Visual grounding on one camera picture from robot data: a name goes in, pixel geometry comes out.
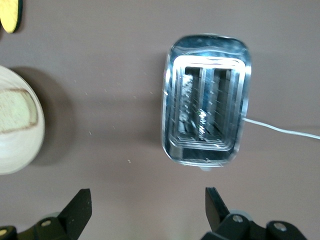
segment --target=gray table surface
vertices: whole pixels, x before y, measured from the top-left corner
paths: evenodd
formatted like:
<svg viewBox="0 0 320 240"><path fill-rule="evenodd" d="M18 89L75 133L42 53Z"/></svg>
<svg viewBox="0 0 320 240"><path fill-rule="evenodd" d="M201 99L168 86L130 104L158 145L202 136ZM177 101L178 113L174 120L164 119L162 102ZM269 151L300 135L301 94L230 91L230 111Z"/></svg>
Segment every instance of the gray table surface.
<svg viewBox="0 0 320 240"><path fill-rule="evenodd" d="M197 33L249 47L249 118L319 135L319 11L317 0L25 0L17 33L0 29L0 65L38 95L46 135L30 165L0 176L0 226L22 231L90 188L80 240L198 240L215 186L256 223L319 239L318 140L246 123L236 159L210 172L160 143L167 51Z"/></svg>

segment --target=white plate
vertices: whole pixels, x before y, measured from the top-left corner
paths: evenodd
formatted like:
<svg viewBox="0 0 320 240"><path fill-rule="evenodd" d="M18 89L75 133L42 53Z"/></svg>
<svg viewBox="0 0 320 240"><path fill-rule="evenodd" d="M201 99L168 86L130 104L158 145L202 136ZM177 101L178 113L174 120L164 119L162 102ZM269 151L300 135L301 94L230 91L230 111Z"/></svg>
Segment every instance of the white plate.
<svg viewBox="0 0 320 240"><path fill-rule="evenodd" d="M38 154L45 136L45 117L39 99L31 87L15 72L0 66L0 91L19 88L27 90L36 105L38 123L19 131L0 133L0 175L17 172Z"/></svg>

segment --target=yellow sponge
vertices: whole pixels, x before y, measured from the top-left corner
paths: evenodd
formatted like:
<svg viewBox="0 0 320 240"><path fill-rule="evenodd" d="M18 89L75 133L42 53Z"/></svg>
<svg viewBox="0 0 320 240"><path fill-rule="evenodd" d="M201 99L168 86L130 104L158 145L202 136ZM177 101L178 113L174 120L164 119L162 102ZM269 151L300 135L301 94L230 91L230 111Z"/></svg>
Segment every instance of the yellow sponge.
<svg viewBox="0 0 320 240"><path fill-rule="evenodd" d="M0 0L0 20L4 30L11 34L18 29L23 0Z"/></svg>

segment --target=bread slice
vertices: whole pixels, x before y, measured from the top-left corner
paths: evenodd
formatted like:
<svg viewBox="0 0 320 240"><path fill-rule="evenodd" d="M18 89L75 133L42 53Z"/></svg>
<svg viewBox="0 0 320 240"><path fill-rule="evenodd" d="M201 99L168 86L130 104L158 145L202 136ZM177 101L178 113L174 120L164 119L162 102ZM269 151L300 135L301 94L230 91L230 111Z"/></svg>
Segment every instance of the bread slice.
<svg viewBox="0 0 320 240"><path fill-rule="evenodd" d="M37 123L37 106L27 90L0 91L0 134L28 129Z"/></svg>

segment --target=toaster heating element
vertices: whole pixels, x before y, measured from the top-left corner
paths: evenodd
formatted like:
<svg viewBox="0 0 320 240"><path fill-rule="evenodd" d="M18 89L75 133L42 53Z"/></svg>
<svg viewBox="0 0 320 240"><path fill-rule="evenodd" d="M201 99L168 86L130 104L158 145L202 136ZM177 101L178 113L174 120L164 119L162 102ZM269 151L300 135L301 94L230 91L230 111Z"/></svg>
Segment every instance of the toaster heating element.
<svg viewBox="0 0 320 240"><path fill-rule="evenodd" d="M172 160L219 167L235 157L250 76L249 51L237 39L191 35L172 46L162 101L162 146Z"/></svg>

